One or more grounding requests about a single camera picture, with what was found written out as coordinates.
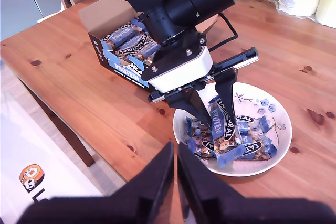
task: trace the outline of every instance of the wooden table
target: wooden table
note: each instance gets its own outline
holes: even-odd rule
[[[130,180],[168,142],[174,109],[99,65],[78,10],[87,0],[1,42],[2,59],[120,175]],[[336,30],[280,15],[264,0],[237,0],[225,11],[239,38],[214,61],[255,46],[260,61],[238,81],[273,95],[293,127],[284,159],[260,175],[221,178],[246,197],[304,197],[336,211]],[[231,36],[219,20],[209,47]],[[171,223],[181,222],[177,191]]]

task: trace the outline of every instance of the cardboard box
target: cardboard box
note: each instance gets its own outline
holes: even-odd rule
[[[128,63],[109,52],[110,46],[103,41],[104,36],[117,30],[140,13],[124,0],[99,0],[79,11],[82,23],[89,32],[99,62],[105,68],[120,75],[129,82],[144,88],[148,92],[155,87],[141,79],[141,74],[148,66],[143,62],[130,58]],[[215,23],[217,15],[196,26],[200,33],[206,33]]]

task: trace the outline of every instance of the white bowl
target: white bowl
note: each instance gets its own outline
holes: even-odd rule
[[[272,127],[266,136],[276,146],[277,154],[267,161],[233,161],[232,164],[219,168],[216,159],[202,160],[209,170],[214,173],[245,177],[263,173],[282,160],[287,153],[292,139],[292,126],[289,116],[283,106],[269,93],[254,86],[237,82],[234,84],[234,107],[236,115],[247,115],[260,118],[274,118],[277,127]],[[217,95],[215,83],[208,84],[205,89],[198,92],[208,107],[209,101]],[[177,109],[173,119],[173,129],[176,141],[183,141],[186,135],[186,116],[192,117],[188,112]]]

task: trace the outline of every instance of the protein bar wrapper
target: protein bar wrapper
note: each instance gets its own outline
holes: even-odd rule
[[[245,115],[237,116],[237,126],[241,135],[266,134],[270,130],[268,122],[266,116],[258,119]]]
[[[214,151],[219,167],[231,163],[246,152],[237,127],[229,118],[220,97],[209,102]]]
[[[246,152],[238,159],[263,161],[274,157],[278,150],[272,144],[272,140],[264,135],[260,136],[241,136]]]
[[[130,22],[118,28],[118,30],[111,33],[109,36],[105,36],[103,41],[112,47],[112,50],[121,46],[124,42],[131,39],[137,33],[144,29],[144,25],[136,20],[132,19]]]
[[[134,37],[126,41],[119,48],[114,50],[114,54],[125,61],[129,61],[128,56],[134,56],[135,52],[145,46],[153,39],[144,32],[136,34]]]
[[[144,59],[147,59],[152,54],[156,53],[160,48],[161,46],[158,43],[156,43],[156,41],[153,40],[147,43],[146,45],[144,45],[139,50],[137,50],[134,54],[134,57],[138,60],[143,61]]]
[[[188,149],[194,153],[195,156],[208,159],[216,158],[213,151],[213,140],[211,136],[195,136],[184,140]]]
[[[211,135],[209,128],[202,124],[197,118],[186,117],[186,129],[187,134],[190,137]]]

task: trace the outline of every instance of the black cable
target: black cable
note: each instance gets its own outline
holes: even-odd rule
[[[220,17],[222,17],[222,19],[226,22],[227,26],[230,28],[230,30],[233,32],[234,36],[223,40],[222,42],[218,43],[216,46],[213,46],[212,48],[209,49],[209,52],[212,52],[213,50],[216,50],[218,47],[221,47],[222,45],[230,42],[231,40],[234,40],[236,38],[238,38],[238,33],[236,32],[236,30],[233,28],[233,26],[231,25],[230,21],[224,16],[223,13],[218,13],[218,15]]]

